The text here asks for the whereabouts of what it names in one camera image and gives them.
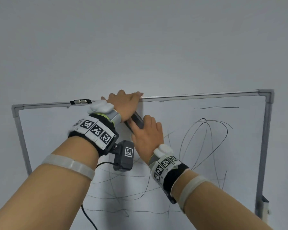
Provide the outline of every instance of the skin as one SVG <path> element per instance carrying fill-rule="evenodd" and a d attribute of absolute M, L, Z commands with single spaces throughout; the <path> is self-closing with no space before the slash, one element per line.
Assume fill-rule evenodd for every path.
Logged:
<path fill-rule="evenodd" d="M 120 90 L 110 94 L 107 102 L 128 120 L 134 135 L 132 140 L 141 159 L 148 163 L 163 142 L 161 123 L 151 116 L 144 117 L 139 129 L 130 119 L 143 93 L 126 94 Z M 98 162 L 97 150 L 81 137 L 65 140 L 53 154 L 79 161 L 93 170 Z M 172 188 L 178 200 L 185 185 L 198 176 L 184 173 Z M 90 186 L 89 178 L 62 167 L 43 164 L 24 181 L 0 210 L 0 230 L 67 230 L 70 228 Z M 197 230 L 202 229 L 271 229 L 246 207 L 209 182 L 199 185 L 186 200 L 185 213 Z"/>

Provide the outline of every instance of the whiteboard frame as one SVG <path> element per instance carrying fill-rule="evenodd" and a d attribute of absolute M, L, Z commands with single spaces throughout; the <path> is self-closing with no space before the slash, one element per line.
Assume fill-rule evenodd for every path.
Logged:
<path fill-rule="evenodd" d="M 268 141 L 269 141 L 269 131 L 270 131 L 270 121 L 272 104 L 274 102 L 274 90 L 273 89 L 257 89 L 250 92 L 221 92 L 221 93 L 204 93 L 204 94 L 189 94 L 189 95 L 174 95 L 174 96 L 156 96 L 156 97 L 143 97 L 140 102 L 147 101 L 166 101 L 166 100 L 185 100 L 185 99 L 202 99 L 202 98 L 218 98 L 218 97 L 237 97 L 237 96 L 265 96 L 266 106 L 264 112 L 264 122 L 263 122 L 263 132 L 261 141 L 261 151 L 260 151 L 260 162 L 259 162 L 259 172 L 257 181 L 257 191 L 256 191 L 256 204 L 255 204 L 255 214 L 262 218 L 264 201 L 266 198 L 263 196 L 263 186 L 264 186 L 264 172 L 266 167 Z M 53 103 L 38 103 L 38 104 L 17 104 L 12 105 L 12 113 L 16 124 L 16 129 L 19 137 L 20 146 L 22 149 L 22 155 L 24 158 L 25 166 L 28 175 L 32 173 L 30 159 L 27 151 L 27 146 L 24 140 L 24 134 L 21 126 L 21 121 L 19 117 L 19 111 L 24 109 L 37 109 L 37 108 L 49 108 L 49 107 L 70 107 L 75 105 L 90 105 L 90 104 L 74 104 L 71 102 L 53 102 Z"/>

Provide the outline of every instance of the white wall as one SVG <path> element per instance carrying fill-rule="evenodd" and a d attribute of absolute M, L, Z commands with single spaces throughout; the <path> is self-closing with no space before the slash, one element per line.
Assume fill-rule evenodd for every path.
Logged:
<path fill-rule="evenodd" d="M 0 0 L 0 208 L 26 178 L 11 105 L 274 88 L 264 195 L 288 229 L 288 0 Z"/>

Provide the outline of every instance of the whiteboard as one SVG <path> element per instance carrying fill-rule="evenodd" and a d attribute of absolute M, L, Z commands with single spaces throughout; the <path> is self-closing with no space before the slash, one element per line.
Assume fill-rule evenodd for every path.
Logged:
<path fill-rule="evenodd" d="M 267 97 L 257 92 L 149 97 L 139 103 L 137 112 L 162 123 L 165 143 L 182 162 L 254 212 L 259 177 L 264 173 L 266 105 Z M 31 171 L 67 138 L 70 127 L 87 115 L 88 108 L 52 103 L 19 110 L 16 125 Z M 117 142 L 131 139 L 123 123 L 116 130 Z M 113 160 L 109 154 L 99 162 Z M 129 172 L 114 171 L 110 164 L 98 167 L 83 206 L 99 229 L 194 229 L 179 206 L 170 204 L 137 153 Z M 92 229 L 81 210 L 71 229 Z"/>

